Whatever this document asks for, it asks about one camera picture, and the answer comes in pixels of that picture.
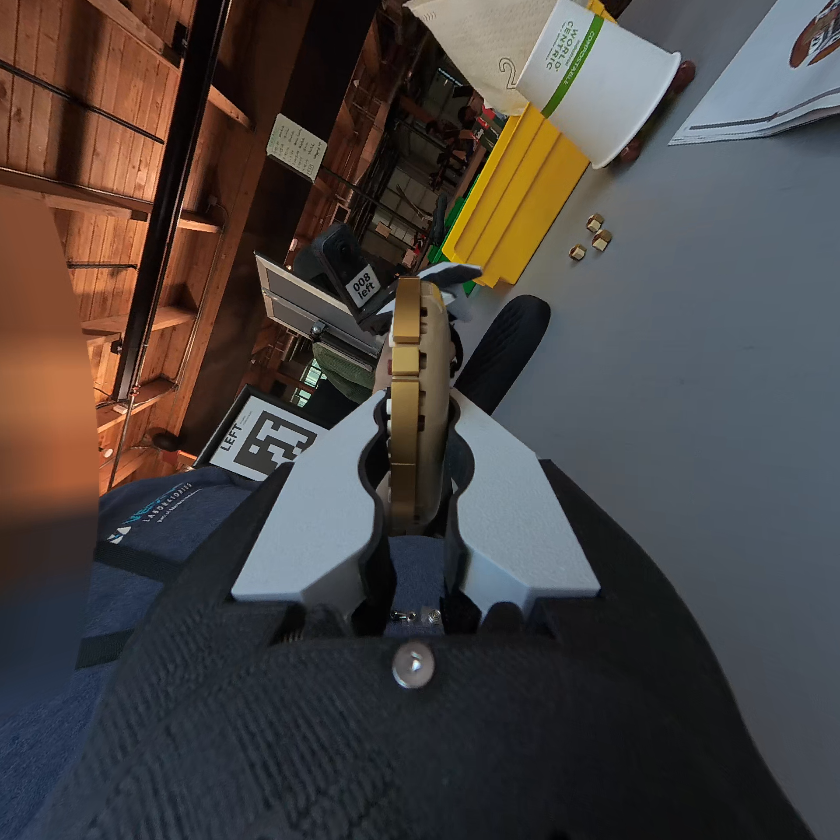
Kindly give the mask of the white green band paper cup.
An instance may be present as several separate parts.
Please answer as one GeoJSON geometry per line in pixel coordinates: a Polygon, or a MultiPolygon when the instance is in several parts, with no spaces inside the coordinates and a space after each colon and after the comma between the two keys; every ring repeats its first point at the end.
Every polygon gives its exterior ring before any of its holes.
{"type": "Polygon", "coordinates": [[[518,92],[600,170],[630,143],[682,57],[579,4],[558,1],[518,78],[518,92]]]}

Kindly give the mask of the white paper napkin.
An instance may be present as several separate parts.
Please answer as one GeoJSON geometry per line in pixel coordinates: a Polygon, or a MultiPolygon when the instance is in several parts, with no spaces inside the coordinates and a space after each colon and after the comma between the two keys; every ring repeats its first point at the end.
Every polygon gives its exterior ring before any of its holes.
{"type": "Polygon", "coordinates": [[[555,1],[413,1],[405,4],[493,111],[519,116],[516,84],[555,1]]]}

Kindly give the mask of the person's blue jacket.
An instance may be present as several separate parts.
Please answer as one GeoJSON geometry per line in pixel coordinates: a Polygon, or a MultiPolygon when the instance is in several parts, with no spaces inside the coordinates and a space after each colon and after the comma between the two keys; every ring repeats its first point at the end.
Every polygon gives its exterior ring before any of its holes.
{"type": "Polygon", "coordinates": [[[36,702],[2,723],[2,838],[471,838],[468,815],[449,802],[445,768],[433,778],[397,780],[402,763],[361,743],[363,726],[349,723],[339,745],[315,752],[314,690],[303,699],[270,700],[257,677],[278,671],[246,650],[268,637],[279,617],[267,608],[234,614],[221,632],[232,659],[210,675],[208,603],[223,573],[207,560],[153,607],[165,574],[187,558],[257,488],[219,468],[190,478],[147,479],[108,494],[100,504],[95,561],[83,638],[135,637],[131,687],[140,709],[117,686],[94,726],[93,750],[72,770],[115,664],[81,668],[52,700],[36,702]]]}

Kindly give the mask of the lego instruction booklet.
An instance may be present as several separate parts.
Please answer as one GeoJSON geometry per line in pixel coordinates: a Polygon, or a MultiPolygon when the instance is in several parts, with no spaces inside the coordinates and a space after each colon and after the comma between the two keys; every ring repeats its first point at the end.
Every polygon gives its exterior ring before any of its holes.
{"type": "Polygon", "coordinates": [[[670,146],[770,137],[839,113],[839,2],[778,1],[670,146]]]}

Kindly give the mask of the black framed marker sign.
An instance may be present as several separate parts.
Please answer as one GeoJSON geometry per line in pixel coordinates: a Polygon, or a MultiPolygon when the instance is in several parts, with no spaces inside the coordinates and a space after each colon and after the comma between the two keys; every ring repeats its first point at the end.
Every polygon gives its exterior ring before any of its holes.
{"type": "Polygon", "coordinates": [[[328,430],[301,409],[245,385],[192,467],[214,466],[262,481],[293,463],[328,430]]]}

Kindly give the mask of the white handwritten paper sign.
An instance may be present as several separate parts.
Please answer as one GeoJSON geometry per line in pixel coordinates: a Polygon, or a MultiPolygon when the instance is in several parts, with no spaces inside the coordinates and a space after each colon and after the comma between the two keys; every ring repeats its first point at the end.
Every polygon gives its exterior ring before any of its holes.
{"type": "Polygon", "coordinates": [[[279,113],[269,135],[266,155],[315,183],[327,148],[326,140],[279,113]]]}

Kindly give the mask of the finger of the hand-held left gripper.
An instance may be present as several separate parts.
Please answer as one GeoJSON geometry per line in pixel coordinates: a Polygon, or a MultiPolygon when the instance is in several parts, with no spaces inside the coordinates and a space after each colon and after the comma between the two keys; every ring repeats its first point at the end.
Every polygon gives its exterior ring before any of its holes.
{"type": "Polygon", "coordinates": [[[440,290],[449,317],[463,322],[471,320],[465,285],[482,276],[482,268],[469,264],[435,264],[420,272],[420,280],[431,282],[440,290]]]}
{"type": "Polygon", "coordinates": [[[305,338],[312,337],[316,322],[360,352],[377,356],[382,337],[362,330],[348,306],[260,253],[255,253],[259,284],[266,314],[305,338]]]}

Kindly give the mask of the green woven fabric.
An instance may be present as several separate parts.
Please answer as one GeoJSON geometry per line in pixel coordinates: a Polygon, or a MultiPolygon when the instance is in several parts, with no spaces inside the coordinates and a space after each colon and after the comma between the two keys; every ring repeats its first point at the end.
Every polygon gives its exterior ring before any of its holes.
{"type": "Polygon", "coordinates": [[[346,358],[323,341],[312,345],[313,359],[322,374],[342,395],[361,404],[374,392],[375,367],[346,358]]]}

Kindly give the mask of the round tan gold lego base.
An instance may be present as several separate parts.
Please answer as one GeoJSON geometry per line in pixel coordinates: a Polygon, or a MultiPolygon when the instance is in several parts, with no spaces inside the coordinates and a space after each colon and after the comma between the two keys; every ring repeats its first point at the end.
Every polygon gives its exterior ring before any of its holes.
{"type": "Polygon", "coordinates": [[[443,292],[418,277],[399,280],[388,333],[388,472],[380,493],[392,537],[422,534],[445,485],[451,375],[458,351],[443,292]]]}

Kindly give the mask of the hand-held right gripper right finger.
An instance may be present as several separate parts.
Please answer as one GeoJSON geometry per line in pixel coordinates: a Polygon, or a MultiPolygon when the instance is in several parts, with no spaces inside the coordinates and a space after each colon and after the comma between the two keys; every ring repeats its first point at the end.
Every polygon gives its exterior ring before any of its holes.
{"type": "Polygon", "coordinates": [[[599,594],[538,457],[457,390],[450,393],[446,477],[447,633],[474,633],[499,603],[528,619],[538,600],[599,594]]]}

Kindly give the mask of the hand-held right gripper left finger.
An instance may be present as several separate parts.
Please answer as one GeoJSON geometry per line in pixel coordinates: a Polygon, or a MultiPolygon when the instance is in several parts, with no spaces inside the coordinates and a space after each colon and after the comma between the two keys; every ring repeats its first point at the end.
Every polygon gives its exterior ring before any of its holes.
{"type": "Polygon", "coordinates": [[[327,606],[358,635],[384,633],[396,589],[385,402],[375,392],[291,468],[232,587],[237,602],[327,606]]]}

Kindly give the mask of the yellow plastic bin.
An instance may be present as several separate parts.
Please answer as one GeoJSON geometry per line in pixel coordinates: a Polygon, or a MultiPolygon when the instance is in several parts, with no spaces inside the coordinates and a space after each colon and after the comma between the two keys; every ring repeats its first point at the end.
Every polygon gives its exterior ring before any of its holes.
{"type": "Polygon", "coordinates": [[[510,117],[443,245],[482,268],[477,284],[515,285],[590,162],[529,104],[510,117]]]}

